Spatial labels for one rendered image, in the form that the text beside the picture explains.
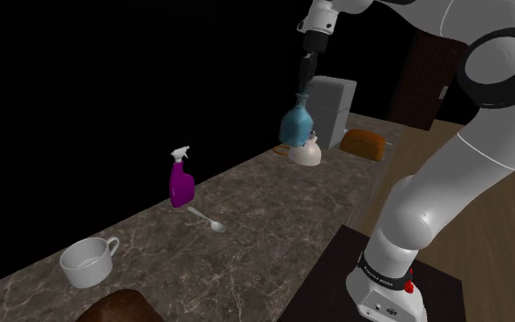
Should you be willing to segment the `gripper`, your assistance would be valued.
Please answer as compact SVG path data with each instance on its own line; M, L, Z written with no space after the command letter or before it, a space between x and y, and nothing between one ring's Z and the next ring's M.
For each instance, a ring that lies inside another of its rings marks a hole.
M303 50L307 53L301 58L299 65L298 92L304 93L307 84L312 80L317 68L318 54L325 53L329 34L319 31L306 31L303 38Z

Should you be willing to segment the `blue vase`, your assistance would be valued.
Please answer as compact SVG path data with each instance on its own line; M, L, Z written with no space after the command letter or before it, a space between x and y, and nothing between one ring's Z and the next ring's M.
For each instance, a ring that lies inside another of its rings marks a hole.
M296 95L295 107L281 121L279 140L293 147L304 145L313 130L314 121L306 110L308 94Z

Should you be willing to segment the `grey box appliance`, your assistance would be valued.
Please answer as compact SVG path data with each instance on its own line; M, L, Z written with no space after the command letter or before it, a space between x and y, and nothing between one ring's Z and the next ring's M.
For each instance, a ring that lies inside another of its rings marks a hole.
M330 149L341 141L356 87L354 80L328 76L315 76L309 82L306 110L321 148Z

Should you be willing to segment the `white kettle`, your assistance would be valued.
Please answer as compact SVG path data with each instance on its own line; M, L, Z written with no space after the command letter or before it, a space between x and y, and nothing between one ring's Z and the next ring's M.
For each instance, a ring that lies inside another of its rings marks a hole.
M312 131L304 145L291 147L288 157L301 166L318 166L322 152L317 144L316 133Z

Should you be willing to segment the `light brown bread loaf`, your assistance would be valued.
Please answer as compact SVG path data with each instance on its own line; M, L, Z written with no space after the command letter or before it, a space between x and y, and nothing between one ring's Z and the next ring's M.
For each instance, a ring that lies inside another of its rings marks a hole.
M386 141L383 136L366 130L351 129L343 136L339 150L372 161L383 157Z

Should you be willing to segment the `dark wooden door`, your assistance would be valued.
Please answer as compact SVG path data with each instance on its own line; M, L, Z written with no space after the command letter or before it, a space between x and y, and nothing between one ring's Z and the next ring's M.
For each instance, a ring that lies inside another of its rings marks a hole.
M416 32L386 120L429 130L467 48L460 41Z

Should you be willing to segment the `purple spray bottle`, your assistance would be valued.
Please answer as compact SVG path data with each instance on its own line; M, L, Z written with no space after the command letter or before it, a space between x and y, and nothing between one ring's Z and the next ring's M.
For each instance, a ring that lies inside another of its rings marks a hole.
M195 196L195 180L193 176L184 172L183 159L188 157L188 149L188 146L183 146L171 153L175 162L169 178L169 198L174 208L184 206Z

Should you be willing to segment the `silver spoon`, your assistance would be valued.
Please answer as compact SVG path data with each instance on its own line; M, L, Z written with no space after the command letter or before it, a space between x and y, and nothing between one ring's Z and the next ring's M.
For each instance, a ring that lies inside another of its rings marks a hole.
M201 213L197 209L195 209L193 207L188 207L188 211L190 211L191 213L201 217L204 220L207 220L209 222L210 227L211 227L211 229L213 231L215 231L215 232L225 232L226 231L226 227L224 225L222 225L221 223L219 223L219 222L217 222L215 220L212 220L212 219L208 218L207 216L205 216L203 213Z

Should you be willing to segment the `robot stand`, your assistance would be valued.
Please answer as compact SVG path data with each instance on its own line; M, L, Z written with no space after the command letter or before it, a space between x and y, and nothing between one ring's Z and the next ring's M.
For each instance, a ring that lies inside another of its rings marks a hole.
M360 313L345 286L369 238L341 226L277 322L370 322L371 317L400 318L403 311L369 302ZM462 283L416 260L414 284L423 295L427 322L467 322Z

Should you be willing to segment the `white cup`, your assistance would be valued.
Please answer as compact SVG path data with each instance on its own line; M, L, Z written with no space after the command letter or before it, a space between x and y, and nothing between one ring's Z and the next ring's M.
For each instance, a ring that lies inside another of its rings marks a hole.
M70 284L79 289L103 281L113 269L113 255L120 245L117 237L90 237L77 241L60 256L59 265Z

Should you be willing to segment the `dark brown bread loaf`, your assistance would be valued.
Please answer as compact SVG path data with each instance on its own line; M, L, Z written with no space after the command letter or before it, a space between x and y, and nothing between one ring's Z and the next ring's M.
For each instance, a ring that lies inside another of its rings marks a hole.
M166 322L134 289L117 290L98 300L75 322Z

